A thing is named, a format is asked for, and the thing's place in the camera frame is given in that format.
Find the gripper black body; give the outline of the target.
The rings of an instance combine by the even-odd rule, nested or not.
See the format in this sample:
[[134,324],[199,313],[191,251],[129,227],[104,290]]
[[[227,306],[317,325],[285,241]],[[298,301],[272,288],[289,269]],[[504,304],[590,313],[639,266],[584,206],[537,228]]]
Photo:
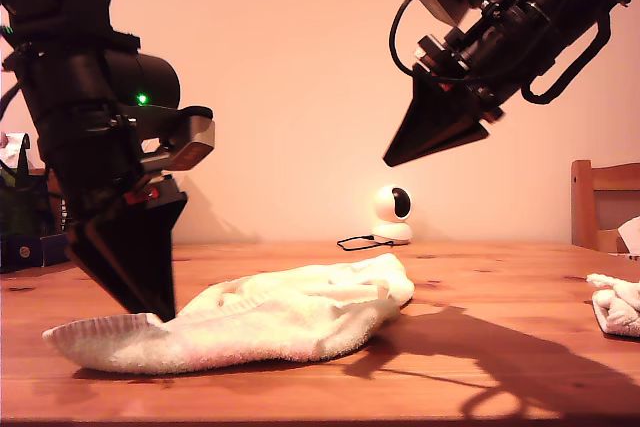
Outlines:
[[71,247],[170,247],[187,196],[163,168],[147,171],[126,131],[51,131],[53,168],[72,217]]
[[566,68],[544,92],[531,84],[575,41],[571,0],[498,0],[467,31],[454,27],[441,42],[425,36],[417,44],[420,64],[445,90],[466,88],[478,102],[479,121],[495,122],[501,105],[520,90],[531,103],[547,104],[575,78]]

